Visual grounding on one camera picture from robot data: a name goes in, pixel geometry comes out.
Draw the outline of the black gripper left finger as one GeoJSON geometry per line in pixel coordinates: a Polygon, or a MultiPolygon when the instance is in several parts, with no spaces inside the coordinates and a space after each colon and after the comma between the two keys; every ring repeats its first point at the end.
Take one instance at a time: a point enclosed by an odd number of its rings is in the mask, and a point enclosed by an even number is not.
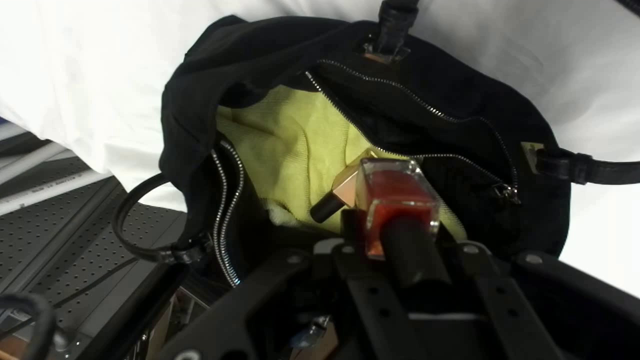
{"type": "Polygon", "coordinates": [[[157,360],[285,360],[319,324],[336,337],[330,360],[414,360],[414,329],[364,255],[285,250],[174,337],[157,360]]]}

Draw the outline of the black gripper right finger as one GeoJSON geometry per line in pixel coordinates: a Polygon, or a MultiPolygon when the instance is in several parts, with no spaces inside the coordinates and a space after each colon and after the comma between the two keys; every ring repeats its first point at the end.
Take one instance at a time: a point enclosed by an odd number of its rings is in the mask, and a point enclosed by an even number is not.
{"type": "Polygon", "coordinates": [[[640,360],[640,301],[543,252],[454,249],[505,360],[640,360]]]}

